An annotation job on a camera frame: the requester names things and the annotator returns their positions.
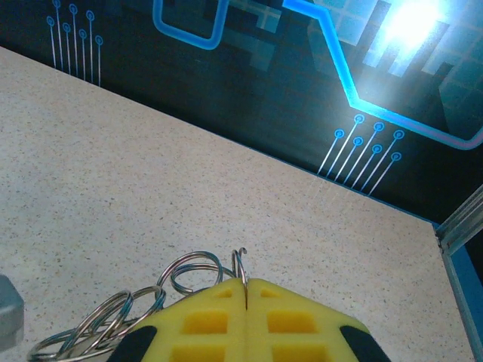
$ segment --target white speckled surface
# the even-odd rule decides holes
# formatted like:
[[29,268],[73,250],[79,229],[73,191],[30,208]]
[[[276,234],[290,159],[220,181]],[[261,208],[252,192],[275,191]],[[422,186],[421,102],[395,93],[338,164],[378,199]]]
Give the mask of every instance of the white speckled surface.
[[26,301],[0,360],[183,253],[240,246],[393,361],[472,360],[430,224],[1,48],[0,76],[0,272]]

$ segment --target gray object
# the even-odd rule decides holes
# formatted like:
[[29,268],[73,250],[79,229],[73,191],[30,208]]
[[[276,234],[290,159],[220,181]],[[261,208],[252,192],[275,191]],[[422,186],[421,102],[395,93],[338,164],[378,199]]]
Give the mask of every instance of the gray object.
[[23,339],[23,299],[10,280],[0,275],[0,352]]

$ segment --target printed backdrop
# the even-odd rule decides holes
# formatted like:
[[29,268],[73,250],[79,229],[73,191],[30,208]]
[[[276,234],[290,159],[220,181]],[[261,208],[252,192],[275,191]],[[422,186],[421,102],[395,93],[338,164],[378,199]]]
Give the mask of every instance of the printed backdrop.
[[0,45],[442,222],[483,181],[483,2],[2,0]]

